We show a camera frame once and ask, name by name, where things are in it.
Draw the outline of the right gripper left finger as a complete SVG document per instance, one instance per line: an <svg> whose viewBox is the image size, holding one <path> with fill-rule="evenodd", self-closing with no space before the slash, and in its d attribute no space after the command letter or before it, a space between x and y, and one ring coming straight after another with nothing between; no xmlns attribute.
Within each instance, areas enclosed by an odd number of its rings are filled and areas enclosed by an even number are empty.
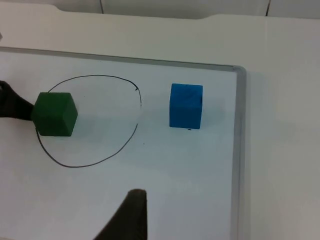
<svg viewBox="0 0 320 240"><path fill-rule="evenodd" d="M11 86L0 81L0 117L31 121L34 105L18 95Z"/></svg>

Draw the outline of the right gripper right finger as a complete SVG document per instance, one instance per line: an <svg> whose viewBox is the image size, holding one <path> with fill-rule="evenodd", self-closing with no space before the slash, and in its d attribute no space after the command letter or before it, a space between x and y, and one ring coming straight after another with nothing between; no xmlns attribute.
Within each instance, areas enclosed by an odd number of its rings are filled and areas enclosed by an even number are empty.
<svg viewBox="0 0 320 240"><path fill-rule="evenodd" d="M96 240L146 240L148 238L147 192L130 190L121 205L95 237Z"/></svg>

